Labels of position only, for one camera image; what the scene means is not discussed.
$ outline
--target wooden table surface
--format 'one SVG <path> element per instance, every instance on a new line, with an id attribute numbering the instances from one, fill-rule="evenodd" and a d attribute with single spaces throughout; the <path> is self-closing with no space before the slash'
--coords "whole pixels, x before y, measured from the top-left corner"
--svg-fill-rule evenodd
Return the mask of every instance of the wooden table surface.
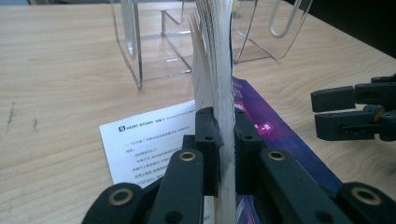
<path id="1" fill-rule="evenodd" d="M 342 181 L 393 199 L 396 143 L 317 139 L 309 93 L 395 71 L 310 16 L 284 59 L 234 67 Z M 112 184 L 99 125 L 193 99 L 189 75 L 137 89 L 109 5 L 0 7 L 0 80 L 0 223 L 79 223 Z"/>

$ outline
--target clear acrylic holder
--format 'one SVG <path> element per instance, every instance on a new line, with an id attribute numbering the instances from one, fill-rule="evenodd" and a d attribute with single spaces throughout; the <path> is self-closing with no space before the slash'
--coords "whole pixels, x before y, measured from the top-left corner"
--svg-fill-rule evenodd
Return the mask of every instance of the clear acrylic holder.
<path id="1" fill-rule="evenodd" d="M 233 62 L 283 58 L 299 33 L 313 0 L 241 0 L 232 18 Z"/>
<path id="2" fill-rule="evenodd" d="M 117 42 L 139 89 L 144 81 L 191 72 L 191 32 L 186 18 L 193 9 L 185 7 L 184 1 L 179 4 L 178 9 L 138 10 L 135 0 L 111 0 Z"/>

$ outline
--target scratch on table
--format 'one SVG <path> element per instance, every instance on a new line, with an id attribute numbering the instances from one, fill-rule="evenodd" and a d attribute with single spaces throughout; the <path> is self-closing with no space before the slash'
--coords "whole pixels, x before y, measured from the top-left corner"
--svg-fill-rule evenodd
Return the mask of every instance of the scratch on table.
<path id="1" fill-rule="evenodd" d="M 8 133 L 8 129 L 9 129 L 9 124 L 12 122 L 12 119 L 15 117 L 14 105 L 15 105 L 15 102 L 12 102 L 11 109 L 9 110 L 7 133 Z"/>
<path id="2" fill-rule="evenodd" d="M 33 123 L 33 129 L 35 130 L 35 132 L 37 132 L 37 125 L 38 125 L 38 122 L 37 122 L 37 119 L 35 119 L 35 122 Z"/>

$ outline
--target purple book cover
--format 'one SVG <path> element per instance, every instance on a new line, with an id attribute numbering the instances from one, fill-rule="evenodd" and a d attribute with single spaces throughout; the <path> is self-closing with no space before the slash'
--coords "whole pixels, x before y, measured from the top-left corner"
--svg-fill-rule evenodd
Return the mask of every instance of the purple book cover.
<path id="1" fill-rule="evenodd" d="M 235 107 L 248 113 L 268 147 L 289 152 L 320 186 L 338 191 L 342 182 L 246 80 L 233 78 L 233 95 Z M 236 204 L 238 224 L 260 223 L 251 196 L 237 196 Z"/>

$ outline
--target stack of paper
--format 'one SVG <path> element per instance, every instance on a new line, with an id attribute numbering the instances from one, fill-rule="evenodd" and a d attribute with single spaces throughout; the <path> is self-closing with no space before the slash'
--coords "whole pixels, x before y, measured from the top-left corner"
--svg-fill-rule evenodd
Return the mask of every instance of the stack of paper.
<path id="1" fill-rule="evenodd" d="M 197 0 L 191 19 L 194 47 L 192 75 L 197 109 L 213 106 L 224 146 L 220 149 L 220 190 L 216 223 L 235 223 L 232 54 L 230 26 L 233 1 Z"/>

